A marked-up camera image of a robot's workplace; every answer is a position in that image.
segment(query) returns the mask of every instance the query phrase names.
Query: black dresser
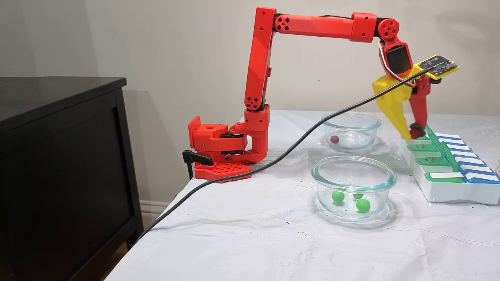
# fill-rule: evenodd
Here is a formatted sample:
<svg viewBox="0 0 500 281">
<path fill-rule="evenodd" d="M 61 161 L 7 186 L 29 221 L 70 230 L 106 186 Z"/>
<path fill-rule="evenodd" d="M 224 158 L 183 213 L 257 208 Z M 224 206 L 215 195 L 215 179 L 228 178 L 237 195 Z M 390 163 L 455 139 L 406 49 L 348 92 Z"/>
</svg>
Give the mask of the black dresser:
<svg viewBox="0 0 500 281">
<path fill-rule="evenodd" d="M 143 231 L 126 84 L 0 77 L 0 280 L 91 280 Z"/>
</svg>

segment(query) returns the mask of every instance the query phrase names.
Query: white label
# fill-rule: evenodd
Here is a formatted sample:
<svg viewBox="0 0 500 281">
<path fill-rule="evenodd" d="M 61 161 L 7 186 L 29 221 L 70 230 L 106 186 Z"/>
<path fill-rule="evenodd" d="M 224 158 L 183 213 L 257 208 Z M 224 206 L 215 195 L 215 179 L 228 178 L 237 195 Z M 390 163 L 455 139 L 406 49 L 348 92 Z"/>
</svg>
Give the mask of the white label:
<svg viewBox="0 0 500 281">
<path fill-rule="evenodd" d="M 452 139 L 460 139 L 460 136 L 458 134 L 447 134 L 447 133 L 435 133 L 436 137 L 445 137 L 445 138 L 452 138 Z"/>
<path fill-rule="evenodd" d="M 460 139 L 447 139 L 447 138 L 440 138 L 438 139 L 440 143 L 447 143 L 447 144 L 457 144 L 457 145 L 465 145 L 466 143 L 463 140 Z"/>
<path fill-rule="evenodd" d="M 488 167 L 478 167 L 478 166 L 466 165 L 466 164 L 460 165 L 460 168 L 462 170 L 474 170 L 474 171 L 489 172 L 489 173 L 493 172 L 492 169 L 490 169 Z"/>
<path fill-rule="evenodd" d="M 472 178 L 478 178 L 478 179 L 484 179 L 484 180 L 490 180 L 490 181 L 500 182 L 499 178 L 496 175 L 492 175 L 492 174 L 482 174 L 482 173 L 468 172 L 468 173 L 465 174 L 465 177 L 468 180 L 470 180 Z"/>
<path fill-rule="evenodd" d="M 453 145 L 453 144 L 446 144 L 449 149 L 454 149 L 454 150 L 463 150 L 463 151 L 470 151 L 471 149 L 467 145 Z"/>
<path fill-rule="evenodd" d="M 463 152 L 463 151 L 455 151 L 450 150 L 453 155 L 461 155 L 461 156 L 469 156 L 469 157 L 478 157 L 474 152 Z"/>
<path fill-rule="evenodd" d="M 484 165 L 485 164 L 482 160 L 479 160 L 477 158 L 455 157 L 455 161 L 457 161 L 457 162 L 474 163 L 474 164 L 480 164 L 480 165 Z"/>
<path fill-rule="evenodd" d="M 429 176 L 433 179 L 463 178 L 461 172 L 431 172 Z"/>
</svg>

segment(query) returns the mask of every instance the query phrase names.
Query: baseboard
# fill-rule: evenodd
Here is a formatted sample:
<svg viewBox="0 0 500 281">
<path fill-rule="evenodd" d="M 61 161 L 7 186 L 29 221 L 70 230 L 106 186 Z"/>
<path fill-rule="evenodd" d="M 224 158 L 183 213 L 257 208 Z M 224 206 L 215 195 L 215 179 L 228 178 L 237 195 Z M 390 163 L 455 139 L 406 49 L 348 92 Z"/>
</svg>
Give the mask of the baseboard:
<svg viewBox="0 0 500 281">
<path fill-rule="evenodd" d="M 148 227 L 165 210 L 170 202 L 157 202 L 140 200 L 140 211 L 142 213 L 142 223 Z"/>
</svg>

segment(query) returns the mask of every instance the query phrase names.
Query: wooden floor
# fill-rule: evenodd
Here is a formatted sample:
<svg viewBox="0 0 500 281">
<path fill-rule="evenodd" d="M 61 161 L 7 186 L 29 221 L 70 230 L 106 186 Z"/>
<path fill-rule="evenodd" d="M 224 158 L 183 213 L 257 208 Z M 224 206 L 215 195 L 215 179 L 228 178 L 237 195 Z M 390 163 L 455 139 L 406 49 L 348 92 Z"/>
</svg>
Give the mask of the wooden floor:
<svg viewBox="0 0 500 281">
<path fill-rule="evenodd" d="M 127 253 L 127 244 L 123 243 L 114 253 L 113 255 L 106 261 L 101 264 L 101 266 L 95 271 L 96 276 L 92 278 L 92 281 L 104 281 L 108 274 L 115 268 L 118 262 L 125 256 Z"/>
</svg>

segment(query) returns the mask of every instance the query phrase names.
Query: glass bowl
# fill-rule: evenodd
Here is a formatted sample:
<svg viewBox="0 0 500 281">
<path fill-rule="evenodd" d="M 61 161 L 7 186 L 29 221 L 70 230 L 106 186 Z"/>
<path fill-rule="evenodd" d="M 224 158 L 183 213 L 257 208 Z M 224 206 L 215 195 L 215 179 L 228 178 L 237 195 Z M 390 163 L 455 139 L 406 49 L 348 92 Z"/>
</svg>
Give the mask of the glass bowl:
<svg viewBox="0 0 500 281">
<path fill-rule="evenodd" d="M 375 142 L 382 122 L 374 115 L 346 112 L 323 123 L 326 142 L 338 151 L 361 151 Z"/>
<path fill-rule="evenodd" d="M 342 218 L 362 219 L 380 213 L 396 173 L 371 158 L 343 155 L 325 158 L 312 167 L 319 203 Z"/>
</svg>

